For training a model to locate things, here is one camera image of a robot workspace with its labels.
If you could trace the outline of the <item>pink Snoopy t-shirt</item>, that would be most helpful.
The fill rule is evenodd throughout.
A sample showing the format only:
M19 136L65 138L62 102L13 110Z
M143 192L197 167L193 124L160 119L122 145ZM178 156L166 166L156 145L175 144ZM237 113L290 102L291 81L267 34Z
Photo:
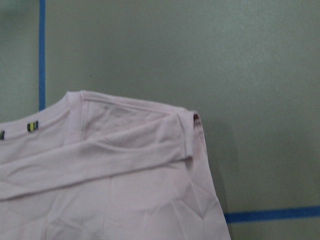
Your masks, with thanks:
M3 240L228 240L201 118L92 91L0 125Z

